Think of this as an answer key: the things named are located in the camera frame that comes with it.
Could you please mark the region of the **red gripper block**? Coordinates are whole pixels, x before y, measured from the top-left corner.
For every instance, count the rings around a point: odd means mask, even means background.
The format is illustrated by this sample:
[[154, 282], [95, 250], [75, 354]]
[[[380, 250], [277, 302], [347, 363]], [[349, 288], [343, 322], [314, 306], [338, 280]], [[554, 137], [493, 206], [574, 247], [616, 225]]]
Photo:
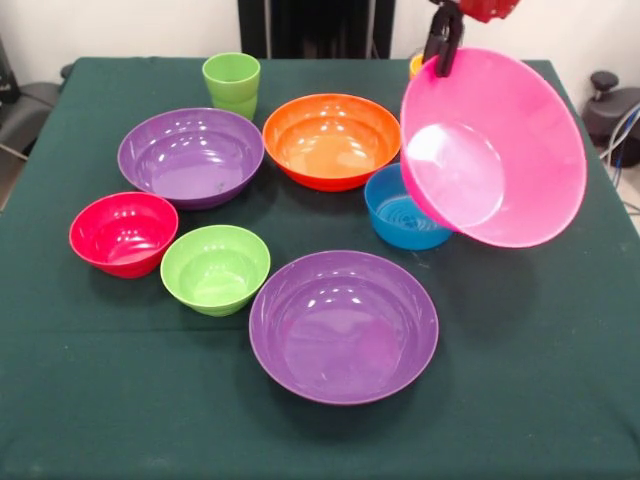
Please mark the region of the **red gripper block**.
[[[459, 0], [460, 11], [479, 22], [506, 19], [519, 4], [519, 0]], [[464, 33], [463, 14], [445, 11], [440, 6], [432, 17], [425, 47], [424, 58], [438, 54], [436, 75], [448, 77]]]

